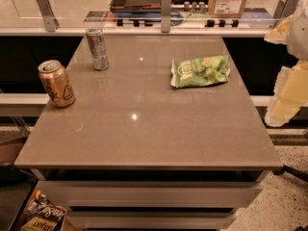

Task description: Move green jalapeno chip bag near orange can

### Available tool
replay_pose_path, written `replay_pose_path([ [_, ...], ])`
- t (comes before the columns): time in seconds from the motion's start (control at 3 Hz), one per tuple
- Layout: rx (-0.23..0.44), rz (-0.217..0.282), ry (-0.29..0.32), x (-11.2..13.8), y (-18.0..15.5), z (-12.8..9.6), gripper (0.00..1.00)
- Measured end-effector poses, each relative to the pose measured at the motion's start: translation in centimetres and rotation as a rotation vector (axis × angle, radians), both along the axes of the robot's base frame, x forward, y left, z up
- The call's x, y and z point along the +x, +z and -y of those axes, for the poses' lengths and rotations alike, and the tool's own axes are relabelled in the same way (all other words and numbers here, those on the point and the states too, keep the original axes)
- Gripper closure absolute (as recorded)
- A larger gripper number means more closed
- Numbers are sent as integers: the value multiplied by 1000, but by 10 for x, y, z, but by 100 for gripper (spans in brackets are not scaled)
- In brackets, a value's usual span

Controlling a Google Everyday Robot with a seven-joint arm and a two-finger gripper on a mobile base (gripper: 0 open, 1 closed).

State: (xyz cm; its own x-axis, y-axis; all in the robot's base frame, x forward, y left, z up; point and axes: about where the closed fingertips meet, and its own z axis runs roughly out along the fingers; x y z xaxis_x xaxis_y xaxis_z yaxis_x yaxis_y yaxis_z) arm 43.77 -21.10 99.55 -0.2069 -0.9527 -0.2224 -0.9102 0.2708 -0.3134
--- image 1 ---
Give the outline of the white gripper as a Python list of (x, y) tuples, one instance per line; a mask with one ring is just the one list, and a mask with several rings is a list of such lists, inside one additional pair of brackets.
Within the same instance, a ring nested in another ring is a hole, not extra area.
[[(294, 14), (268, 32), (264, 41), (287, 44), (289, 54), (299, 60), (308, 60), (308, 0), (299, 0)], [(273, 91), (265, 123), (271, 127), (280, 127), (308, 104), (308, 62), (299, 61), (292, 68), (283, 66)]]

